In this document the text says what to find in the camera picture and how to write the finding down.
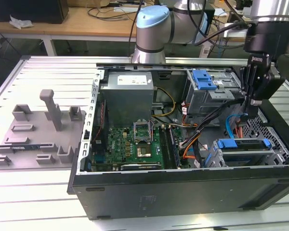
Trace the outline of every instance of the wire bundle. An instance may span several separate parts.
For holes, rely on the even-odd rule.
[[[228,101],[228,102],[224,103],[223,105],[221,105],[220,107],[216,108],[211,113],[209,113],[206,117],[204,117],[204,119],[197,126],[194,135],[191,138],[185,140],[181,144],[181,148],[185,149],[184,154],[183,154],[183,159],[186,159],[186,158],[193,158],[194,159],[195,158],[194,156],[187,156],[186,154],[187,154],[188,149],[193,145],[193,143],[198,140],[198,138],[201,135],[201,131],[205,128],[205,126],[207,126],[212,120],[219,117],[223,113],[224,109],[226,109],[227,107],[229,107],[231,105],[235,105],[235,104],[242,104],[243,102],[244,102],[244,99],[237,99],[237,100]]]

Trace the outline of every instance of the blue drive bracket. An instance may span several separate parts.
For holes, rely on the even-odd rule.
[[[237,144],[234,139],[220,139],[219,141],[217,141],[217,145],[220,149],[237,148]]]
[[[217,86],[213,84],[212,77],[206,70],[193,70],[193,79],[199,90],[216,90]]]
[[[271,149],[273,147],[271,142],[268,139],[264,139],[263,142],[267,148]]]

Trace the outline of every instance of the circuit board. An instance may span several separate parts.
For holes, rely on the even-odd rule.
[[[146,127],[137,128],[136,136],[133,128],[109,128],[105,156],[102,160],[94,159],[92,165],[98,166],[100,171],[106,166],[108,170],[118,171],[119,166],[126,164],[157,164],[164,169],[159,129],[153,127],[152,131],[150,135],[153,138],[150,142],[145,142],[135,140],[135,137],[147,136]],[[181,130],[174,128],[173,136],[175,144],[179,145],[182,141]]]
[[[146,131],[137,131],[137,134],[145,135]],[[134,140],[134,131],[131,128],[111,128],[108,135],[108,150],[106,154],[107,163],[156,163],[163,166],[163,157],[160,150],[159,136],[153,130],[153,141],[149,144],[150,157],[137,157],[137,145]]]

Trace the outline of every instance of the ur robot arm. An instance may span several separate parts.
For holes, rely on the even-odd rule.
[[[187,2],[187,0],[178,1],[172,12],[165,6],[149,6],[138,13],[133,63],[163,64],[166,62],[164,52],[166,43],[189,43],[195,38],[197,29],[188,14]],[[195,22],[199,22],[204,0],[189,2],[191,16]],[[205,17],[200,29],[207,27]]]

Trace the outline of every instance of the desk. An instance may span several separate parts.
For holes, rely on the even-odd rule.
[[[229,11],[224,2],[215,0],[214,5]],[[111,11],[105,14],[99,14],[99,16],[107,17],[119,14],[122,14],[122,12]],[[135,13],[129,14],[129,17],[133,19]],[[227,17],[220,17],[219,19],[222,22],[227,21]],[[56,51],[53,45],[53,39],[126,42],[129,40],[132,20],[103,21],[89,16],[84,7],[70,7],[68,16],[62,24],[33,24],[33,27],[19,30],[8,22],[4,22],[0,23],[0,32],[6,38],[41,39],[45,44],[47,54],[54,56],[56,55]],[[131,41],[136,41],[136,24]]]
[[[166,59],[168,64],[202,65],[212,61],[214,59],[210,58]],[[40,56],[21,60],[0,88],[0,142],[13,120],[11,111],[16,103],[28,103],[31,110],[45,110],[40,106],[38,97],[25,95],[45,87],[60,95],[54,102],[64,105],[60,106],[61,110],[75,103],[85,106],[85,93],[90,95],[91,83],[88,78],[86,83],[79,85],[81,73],[93,73],[96,63],[129,62],[129,58],[116,57]],[[219,59],[219,62],[233,64],[238,61]],[[240,64],[246,63],[247,60],[240,61]],[[30,78],[34,81],[23,81],[20,73],[24,72],[31,74]],[[45,76],[41,72],[47,73],[47,85],[41,86],[45,84]],[[66,85],[62,82],[63,78],[68,79]],[[289,123],[287,81],[272,97],[271,103]],[[289,195],[264,211],[89,221],[77,197],[66,193],[69,174],[69,169],[0,172],[0,231],[211,231],[211,227],[225,227],[232,231],[289,231]]]

